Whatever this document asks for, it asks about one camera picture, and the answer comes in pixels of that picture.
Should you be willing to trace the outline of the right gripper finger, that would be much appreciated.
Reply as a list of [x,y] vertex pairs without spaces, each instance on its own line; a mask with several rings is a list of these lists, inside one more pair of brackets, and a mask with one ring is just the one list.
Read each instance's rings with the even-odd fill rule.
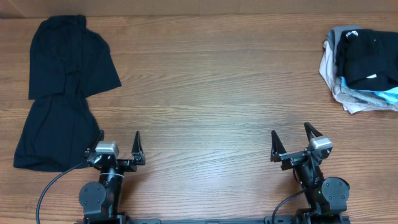
[[272,147],[271,147],[272,156],[281,156],[286,154],[286,150],[275,130],[271,131],[271,141],[272,141]]
[[309,141],[311,141],[313,138],[323,136],[323,134],[317,131],[309,122],[305,122],[303,125],[305,128],[307,139]]

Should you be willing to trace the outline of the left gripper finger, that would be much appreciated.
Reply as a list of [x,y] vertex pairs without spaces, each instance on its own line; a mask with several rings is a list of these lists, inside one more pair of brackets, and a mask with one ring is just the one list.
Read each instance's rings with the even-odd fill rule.
[[134,137],[134,142],[132,145],[132,150],[131,154],[133,156],[143,156],[144,152],[142,150],[142,145],[141,145],[141,135],[139,131],[136,131],[136,135]]
[[101,129],[99,131],[99,134],[97,135],[97,137],[95,138],[95,140],[93,141],[93,143],[90,145],[90,151],[95,151],[96,146],[98,145],[98,143],[100,141],[102,141],[104,139],[104,131]]

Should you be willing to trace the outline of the black t-shirt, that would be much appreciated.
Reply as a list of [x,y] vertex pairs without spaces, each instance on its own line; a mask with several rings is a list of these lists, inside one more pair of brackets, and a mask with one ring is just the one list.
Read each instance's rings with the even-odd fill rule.
[[85,151],[100,133],[87,99],[121,85],[109,45],[87,28],[85,16],[41,22],[30,46],[33,104],[13,166],[42,172],[86,167]]

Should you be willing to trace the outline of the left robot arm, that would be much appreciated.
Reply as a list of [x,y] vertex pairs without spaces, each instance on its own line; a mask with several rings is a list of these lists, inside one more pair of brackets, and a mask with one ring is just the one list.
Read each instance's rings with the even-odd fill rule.
[[100,171],[99,180],[85,184],[79,193],[83,207],[84,223],[131,223],[126,212],[119,211],[124,174],[135,172],[137,166],[146,164],[141,145],[141,135],[137,131],[131,149],[131,159],[120,159],[118,145],[104,140],[104,131],[86,150],[85,158],[90,167]]

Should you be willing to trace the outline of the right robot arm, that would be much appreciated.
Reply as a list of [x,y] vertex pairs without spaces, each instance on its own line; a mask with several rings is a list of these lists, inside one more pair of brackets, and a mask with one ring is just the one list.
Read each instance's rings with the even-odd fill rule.
[[347,211],[350,185],[340,177],[323,176],[320,165],[328,158],[333,149],[332,141],[317,131],[309,122],[304,123],[308,146],[301,152],[289,154],[276,131],[271,131],[272,162],[280,162],[282,170],[293,170],[295,180],[301,191],[281,201],[274,209],[271,223],[278,223],[282,218],[277,215],[280,207],[288,201],[303,194],[308,208],[300,208],[295,215],[286,218],[289,223],[349,223],[349,217],[343,216]]

